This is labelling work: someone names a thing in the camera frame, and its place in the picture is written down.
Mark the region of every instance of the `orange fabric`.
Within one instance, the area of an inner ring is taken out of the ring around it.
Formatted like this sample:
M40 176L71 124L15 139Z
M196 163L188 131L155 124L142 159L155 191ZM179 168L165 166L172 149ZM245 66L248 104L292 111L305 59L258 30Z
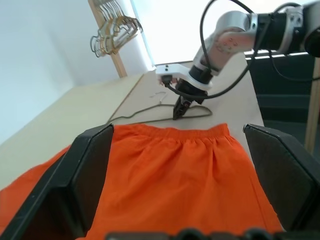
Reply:
M0 192L2 230L62 153ZM242 234L252 227L282 230L251 160L226 124L209 130L117 125L107 177L85 239L102 240L113 231L176 234L187 227L205 234Z

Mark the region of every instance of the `wooden post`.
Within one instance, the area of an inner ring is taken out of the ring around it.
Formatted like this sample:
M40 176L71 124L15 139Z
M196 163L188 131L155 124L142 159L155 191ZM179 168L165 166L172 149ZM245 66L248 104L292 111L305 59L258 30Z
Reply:
M97 10L97 8L94 4L94 0L88 0L88 2L90 5L90 8L92 10L93 16L95 18L95 21L98 25L98 28L101 28L105 23L105 19L102 16L102 14ZM114 66L116 68L116 71L118 72L119 77L123 78L123 77L128 76L126 69L125 69L125 66L124 66L124 63L122 62L119 53L111 54L110 56L111 56L111 59L113 61Z
M315 58L313 77L317 78L319 76L320 76L320 58ZM315 149L319 110L320 110L320 80L313 81L311 85L308 119L306 123L305 140L304 140L304 147L310 154L313 154Z

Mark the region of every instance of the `beige table surface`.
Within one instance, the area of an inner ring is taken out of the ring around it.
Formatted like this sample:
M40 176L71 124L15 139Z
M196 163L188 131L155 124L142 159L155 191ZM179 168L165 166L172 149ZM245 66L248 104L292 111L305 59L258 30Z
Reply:
M190 67L192 66L192 63L187 63L186 66ZM214 85L209 91L209 94L217 93L229 86L235 81L246 66L247 61L245 55L243 53L235 55L220 75L213 79L212 82ZM150 96L162 91L167 93L166 98L163 100L163 104L175 104L178 96L157 83L155 71L146 73L112 118L129 116L138 110L158 104L160 98L162 98L164 94L158 94L155 97ZM148 124L160 128L209 129L218 124L227 123L231 135L235 137L244 147L246 152L250 154L247 140L243 133L243 126L244 124L264 125L251 75L247 73L234 89L218 98L207 99L202 105L211 109L213 115L204 118L167 120ZM140 113L131 119L119 119L113 123L131 124L148 120L170 118L172 117L172 114L172 107L160 107L151 109L148 112ZM198 109L192 109L186 113L186 115L198 114Z
M74 87L0 145L0 189L49 160L83 131L105 124L141 76Z

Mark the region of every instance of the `elastic waistband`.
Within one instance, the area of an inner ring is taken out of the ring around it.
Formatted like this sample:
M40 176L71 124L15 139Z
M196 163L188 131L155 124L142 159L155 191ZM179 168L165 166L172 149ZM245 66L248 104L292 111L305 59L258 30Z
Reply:
M126 127L130 128L131 131L138 135L157 138L172 138L175 140L217 138L230 135L228 125L226 123L214 126L208 130L181 130L173 127L159 128L145 124L132 124L126 125Z

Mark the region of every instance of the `window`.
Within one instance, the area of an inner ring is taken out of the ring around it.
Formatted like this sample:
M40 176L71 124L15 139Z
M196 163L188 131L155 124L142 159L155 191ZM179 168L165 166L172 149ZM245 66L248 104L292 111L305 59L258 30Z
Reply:
M154 64L191 61L200 43L200 19L209 0L131 0L143 30L144 40ZM256 13L274 11L288 0L241 0ZM299 4L310 0L296 0ZM217 20L228 11L242 11L228 0L218 0L208 10L204 37L216 28Z

